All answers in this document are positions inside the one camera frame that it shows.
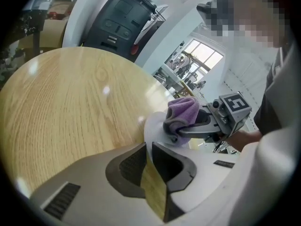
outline black panel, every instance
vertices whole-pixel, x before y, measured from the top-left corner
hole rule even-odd
[[[206,111],[199,109],[195,124],[208,125],[211,121],[210,115],[211,113],[207,113]]]
[[[146,165],[146,147],[123,160],[119,165],[121,175],[136,186],[140,186],[142,173]]]
[[[174,201],[171,199],[170,194],[167,195],[166,205],[165,205],[165,214],[163,221],[169,222],[171,220],[176,219],[184,214],[184,211],[180,209]]]
[[[184,190],[197,173],[192,160],[156,142],[152,144],[152,159],[169,193]]]
[[[108,0],[92,24],[84,46],[129,58],[136,38],[155,9],[151,0]],[[106,46],[109,36],[117,38],[114,47]]]
[[[235,165],[235,163],[228,162],[228,161],[220,161],[220,160],[215,161],[213,164],[226,167],[226,168],[233,168]]]
[[[79,185],[68,183],[46,206],[44,211],[61,220],[79,189]]]
[[[235,112],[249,107],[240,94],[224,98],[230,110]]]
[[[110,185],[126,197],[145,198],[140,188],[142,173],[146,165],[146,144],[115,157],[105,169]]]

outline person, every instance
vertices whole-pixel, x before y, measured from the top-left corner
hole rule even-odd
[[[200,81],[199,83],[197,83],[197,88],[202,89],[202,88],[204,88],[205,84],[206,84],[206,81]]]
[[[189,72],[190,68],[191,68],[191,65],[187,64],[184,67],[181,67],[175,74],[178,75],[179,78],[182,79],[184,77],[184,75]]]
[[[184,62],[184,56],[180,56],[173,61],[173,67],[178,67]]]
[[[266,91],[273,85],[283,67],[287,66],[288,54],[296,45],[294,45],[289,26],[284,24],[281,14],[277,13],[267,0],[233,0],[232,2],[234,24],[244,28],[246,33],[256,38],[256,41],[279,48],[276,60],[267,76],[266,90],[261,106],[254,117],[258,130],[255,132],[239,130],[226,140],[241,152],[247,144],[259,142],[264,135],[281,128],[274,106],[270,102],[271,97],[266,95]],[[281,0],[277,0],[277,2],[280,7],[285,5]]]

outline wood grain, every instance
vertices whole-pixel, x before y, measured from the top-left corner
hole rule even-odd
[[[163,220],[167,187],[148,155],[140,187],[145,191],[145,198],[148,205],[154,210],[158,217]]]
[[[192,90],[188,87],[188,85],[187,85],[183,80],[181,80],[180,83],[184,86],[184,88],[186,89],[187,93],[188,93],[190,96],[194,96]]]
[[[24,64],[0,92],[0,152],[30,192],[76,160],[141,143],[145,119],[174,98],[132,62],[60,48]]]

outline white wall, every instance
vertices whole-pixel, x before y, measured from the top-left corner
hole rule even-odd
[[[226,38],[214,36],[211,31],[201,30],[198,33],[192,32],[190,37],[206,44],[222,55],[226,53],[228,46]]]
[[[225,82],[223,84],[228,88],[228,90],[230,90],[230,93],[236,93],[239,91],[249,103],[249,105],[252,107],[252,112],[250,113],[250,116],[246,121],[246,126],[249,131],[257,130],[258,128],[255,125],[254,116],[256,115],[259,109],[262,98],[260,102],[258,102],[256,98],[254,98],[250,90],[247,88],[247,86],[244,83],[242,83],[242,81],[232,71],[227,72],[225,76]],[[263,94],[264,86],[262,88],[258,88],[258,91],[262,92]]]
[[[222,71],[225,63],[225,57],[222,58],[216,66],[214,66],[202,79],[206,81],[204,88],[201,89],[201,93],[204,95],[206,101],[212,102],[217,99],[219,95],[230,94],[227,87],[221,83]]]
[[[174,51],[176,54],[173,56],[173,58],[177,57],[182,51],[190,44],[190,42],[193,40],[191,36],[188,36],[187,38],[183,39],[184,45],[177,47],[177,49]]]

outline cable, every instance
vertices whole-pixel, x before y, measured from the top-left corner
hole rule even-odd
[[[204,142],[206,142],[209,138],[211,138],[211,135],[209,135],[209,136],[204,140]]]
[[[213,150],[213,153],[215,153],[217,151],[217,149],[221,146],[221,144],[223,144],[225,141],[221,141]]]

